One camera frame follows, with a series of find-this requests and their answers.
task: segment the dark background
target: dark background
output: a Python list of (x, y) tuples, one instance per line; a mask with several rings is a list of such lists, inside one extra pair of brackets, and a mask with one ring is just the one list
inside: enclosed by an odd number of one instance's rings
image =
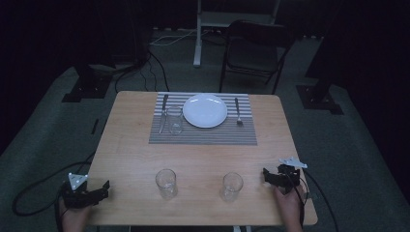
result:
[[(203, 9), (269, 13), (265, 6), (274, 4), (221, 2), (203, 1)], [(346, 88), (407, 199), (409, 12), (408, 0), (282, 0), (277, 20), (299, 38), (325, 37), (307, 76)], [(136, 49), (129, 15), (136, 25)], [(67, 68), (135, 62), (146, 56), (154, 27), (195, 25), (192, 0), (1, 1), (0, 152)]]

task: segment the gray carpet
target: gray carpet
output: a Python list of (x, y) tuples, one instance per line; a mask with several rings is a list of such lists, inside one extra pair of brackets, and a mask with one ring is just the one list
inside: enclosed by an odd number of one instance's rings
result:
[[(187, 32), (157, 32), (155, 37), (184, 33)], [(163, 64), (170, 91), (217, 92), (223, 46), (216, 43), (220, 44), (223, 40), (211, 35), (205, 36), (205, 39), (202, 65), (198, 69), (192, 65), (193, 38), (150, 47)], [(340, 231), (409, 231), (409, 205), (346, 91), (336, 86), (330, 90), (344, 115), (306, 110), (302, 106), (296, 85), (314, 85), (316, 82), (315, 79), (305, 78), (305, 73), (319, 45), (320, 41), (311, 39), (294, 44), (277, 89), (299, 157), (308, 164), (307, 171), (326, 193)], [(61, 103), (64, 95), (72, 90), (76, 79), (74, 69), (68, 69), (56, 78), (31, 118), (0, 157), (0, 231), (56, 231), (52, 208), (32, 217), (17, 217), (12, 211), (12, 201), (24, 187), (63, 166), (85, 160), (96, 150), (103, 132), (103, 122), (116, 96), (115, 82), (111, 82), (104, 99)], [(253, 82), (246, 76), (229, 73), (223, 92), (270, 94), (273, 81), (267, 86), (263, 82), (263, 79)], [(150, 64), (141, 72), (125, 75), (118, 82), (117, 89), (166, 91), (161, 66), (155, 59), (150, 59)], [(97, 119), (99, 123), (93, 132)], [(21, 199), (18, 209), (32, 212), (47, 205), (53, 200), (67, 173), (76, 169), (61, 172), (32, 189)], [(87, 170), (85, 166), (81, 172), (84, 174)], [(314, 196), (319, 221), (306, 226), (305, 231), (335, 231), (323, 196), (310, 179), (307, 183)], [(95, 226), (87, 227), (87, 231), (97, 229)], [(259, 229), (283, 231), (281, 227)], [(100, 231), (125, 232), (129, 231), (129, 227), (102, 226)]]

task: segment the knife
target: knife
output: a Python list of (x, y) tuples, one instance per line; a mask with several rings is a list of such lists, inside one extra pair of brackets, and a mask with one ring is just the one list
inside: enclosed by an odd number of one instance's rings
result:
[(163, 126), (165, 126), (165, 121), (166, 121), (165, 106), (166, 106), (167, 100), (168, 100), (168, 95), (164, 95), (163, 100), (162, 100), (162, 115), (161, 115), (161, 122), (160, 122), (160, 133), (162, 133)]

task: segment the clear glass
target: clear glass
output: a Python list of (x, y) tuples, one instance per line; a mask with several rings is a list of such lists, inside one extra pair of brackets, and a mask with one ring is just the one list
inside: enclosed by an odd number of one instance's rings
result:
[(179, 134), (182, 132), (183, 113), (181, 107), (169, 107), (166, 110), (166, 119), (168, 121), (168, 128), (170, 133)]
[(238, 198), (239, 191), (244, 186), (242, 177), (236, 172), (229, 172), (223, 177), (220, 197), (226, 202), (233, 202)]
[(163, 199), (169, 200), (177, 195), (177, 176), (171, 169), (163, 169), (156, 176), (157, 186)]

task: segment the fork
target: fork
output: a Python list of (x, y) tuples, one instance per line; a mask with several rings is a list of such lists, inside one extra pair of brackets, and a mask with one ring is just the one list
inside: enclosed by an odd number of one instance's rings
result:
[(236, 125), (243, 126), (244, 123), (241, 120), (241, 114), (239, 112), (238, 98), (235, 98), (235, 104), (236, 104), (236, 111), (238, 112), (238, 119), (236, 120)]

